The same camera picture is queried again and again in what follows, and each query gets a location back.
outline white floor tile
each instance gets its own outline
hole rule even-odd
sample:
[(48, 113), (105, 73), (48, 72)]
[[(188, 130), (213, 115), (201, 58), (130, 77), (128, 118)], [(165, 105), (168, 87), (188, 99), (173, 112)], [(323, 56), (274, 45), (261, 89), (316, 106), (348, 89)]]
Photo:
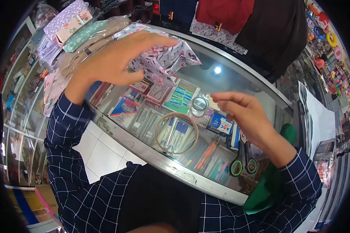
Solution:
[(87, 166), (96, 175), (103, 176), (115, 172), (121, 160), (122, 157), (116, 152), (109, 149), (102, 142), (97, 141)]
[(102, 129), (100, 129), (95, 123), (92, 121), (89, 121), (87, 125), (87, 130), (93, 134), (93, 136), (99, 138), (101, 133), (103, 132)]
[(95, 183), (96, 181), (100, 180), (100, 177), (94, 174), (87, 166), (85, 166), (84, 168), (85, 172), (87, 173), (89, 184)]
[(119, 163), (119, 165), (118, 165), (118, 167), (117, 167), (117, 171), (126, 168), (126, 167), (127, 167), (127, 166), (126, 166), (126, 162), (127, 162), (127, 160), (125, 160), (124, 158), (122, 158), (121, 162)]
[(111, 150), (116, 152), (118, 155), (123, 157), (123, 155), (126, 153), (126, 148), (119, 144), (116, 140), (111, 138), (107, 133), (103, 132), (100, 137), (98, 138), (99, 141), (101, 141), (103, 144), (105, 144), (107, 147), (109, 147)]
[(145, 161), (143, 161), (142, 159), (140, 159), (139, 157), (137, 157), (136, 155), (134, 155), (132, 152), (130, 152), (129, 150), (126, 151), (125, 155), (123, 156), (123, 158), (127, 161), (131, 161), (132, 163), (135, 164), (141, 164), (141, 165), (145, 165), (147, 164)]
[(82, 138), (78, 145), (73, 147), (74, 150), (78, 151), (83, 158), (84, 164), (87, 164), (89, 156), (97, 142), (97, 137), (93, 136), (89, 131), (84, 131)]

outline person's left hand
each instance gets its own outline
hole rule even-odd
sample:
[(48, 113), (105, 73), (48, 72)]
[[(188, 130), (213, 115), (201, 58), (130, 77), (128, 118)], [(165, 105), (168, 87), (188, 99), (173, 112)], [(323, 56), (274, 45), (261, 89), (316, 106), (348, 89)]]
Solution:
[(143, 80), (144, 71), (128, 73), (128, 63), (154, 45), (175, 46), (178, 40), (142, 30), (119, 39), (93, 54), (76, 68), (74, 75), (92, 81), (127, 85)]

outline scissors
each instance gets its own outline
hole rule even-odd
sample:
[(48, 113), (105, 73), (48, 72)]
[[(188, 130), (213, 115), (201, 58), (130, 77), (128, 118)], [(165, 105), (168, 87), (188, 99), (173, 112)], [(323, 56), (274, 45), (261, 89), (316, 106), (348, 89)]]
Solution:
[(243, 170), (243, 165), (239, 158), (240, 155), (245, 155), (245, 170), (248, 174), (254, 174), (257, 171), (257, 161), (252, 158), (252, 156), (247, 153), (249, 149), (249, 142), (243, 143), (241, 140), (238, 142), (238, 152), (236, 158), (231, 162), (231, 165), (229, 166), (229, 173), (231, 176), (239, 176)]

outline hand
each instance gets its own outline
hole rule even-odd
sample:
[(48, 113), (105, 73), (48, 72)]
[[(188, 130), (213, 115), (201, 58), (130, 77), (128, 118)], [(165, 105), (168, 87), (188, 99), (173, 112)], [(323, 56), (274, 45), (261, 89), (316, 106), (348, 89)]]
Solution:
[(65, 89), (66, 97), (82, 104), (85, 93), (95, 81), (128, 85), (144, 79), (144, 71), (128, 73), (128, 63), (154, 45), (175, 46), (178, 40), (148, 31), (139, 31), (119, 39), (83, 61)]
[(296, 149), (275, 131), (257, 98), (241, 92), (213, 93), (211, 97), (227, 113), (227, 119), (235, 120), (246, 138), (266, 153), (276, 167), (285, 166), (294, 158)]

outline shirt sleeve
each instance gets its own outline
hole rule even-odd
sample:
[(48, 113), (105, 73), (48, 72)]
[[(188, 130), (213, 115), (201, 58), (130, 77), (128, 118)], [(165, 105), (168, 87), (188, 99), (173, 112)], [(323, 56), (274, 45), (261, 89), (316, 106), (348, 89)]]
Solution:
[(315, 208), (321, 195), (322, 182), (313, 162), (301, 148), (279, 172), (284, 201), (274, 209), (255, 214), (265, 232), (293, 232)]
[(61, 94), (48, 122), (44, 145), (49, 163), (49, 181), (60, 215), (70, 193), (89, 185), (83, 159), (72, 147), (79, 144), (91, 117), (92, 111), (86, 102), (81, 106), (75, 105)]

